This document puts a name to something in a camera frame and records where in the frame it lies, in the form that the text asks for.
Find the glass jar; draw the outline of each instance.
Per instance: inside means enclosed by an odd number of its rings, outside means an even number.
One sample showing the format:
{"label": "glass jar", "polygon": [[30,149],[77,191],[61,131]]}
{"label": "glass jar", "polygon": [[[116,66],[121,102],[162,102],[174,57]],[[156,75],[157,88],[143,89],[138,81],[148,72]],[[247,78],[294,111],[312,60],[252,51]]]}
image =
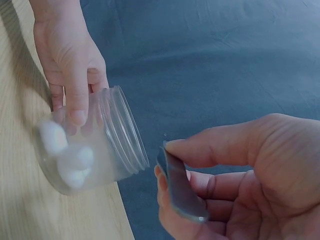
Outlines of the glass jar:
{"label": "glass jar", "polygon": [[149,167],[137,126],[119,86],[89,95],[88,119],[76,127],[66,108],[36,125],[39,165],[61,194],[109,184]]}

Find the blue cloth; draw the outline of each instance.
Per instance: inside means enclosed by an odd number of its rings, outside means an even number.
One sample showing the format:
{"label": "blue cloth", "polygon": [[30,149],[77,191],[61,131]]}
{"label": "blue cloth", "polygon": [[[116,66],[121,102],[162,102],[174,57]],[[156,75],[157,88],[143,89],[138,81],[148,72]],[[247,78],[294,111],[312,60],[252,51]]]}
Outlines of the blue cloth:
{"label": "blue cloth", "polygon": [[[151,168],[119,182],[137,240],[158,220],[154,166],[166,139],[268,113],[320,119],[317,0],[83,0],[111,86],[120,85]],[[217,166],[208,173],[248,168]]]}

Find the wooden table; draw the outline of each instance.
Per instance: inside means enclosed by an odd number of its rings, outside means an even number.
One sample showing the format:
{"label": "wooden table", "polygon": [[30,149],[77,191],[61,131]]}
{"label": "wooden table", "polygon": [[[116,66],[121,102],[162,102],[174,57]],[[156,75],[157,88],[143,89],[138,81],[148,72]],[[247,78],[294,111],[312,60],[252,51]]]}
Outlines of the wooden table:
{"label": "wooden table", "polygon": [[0,240],[132,240],[118,185],[55,191],[35,158],[32,129],[50,112],[27,0],[0,0]]}

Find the cotton ball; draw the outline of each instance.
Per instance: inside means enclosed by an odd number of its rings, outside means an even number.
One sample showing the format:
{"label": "cotton ball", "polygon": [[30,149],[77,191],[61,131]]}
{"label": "cotton ball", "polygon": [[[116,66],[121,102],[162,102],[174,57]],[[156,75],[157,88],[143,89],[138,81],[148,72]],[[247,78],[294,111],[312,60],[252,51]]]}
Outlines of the cotton ball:
{"label": "cotton ball", "polygon": [[65,130],[54,121],[42,121],[38,125],[38,130],[49,156],[56,156],[68,146]]}
{"label": "cotton ball", "polygon": [[57,170],[64,183],[72,189],[81,188],[85,183],[86,177],[91,173],[91,168],[83,171],[70,169],[69,166],[61,160],[57,162]]}
{"label": "cotton ball", "polygon": [[69,147],[58,156],[58,161],[63,161],[68,168],[79,171],[90,168],[94,160],[94,151],[92,148],[80,144],[69,145]]}

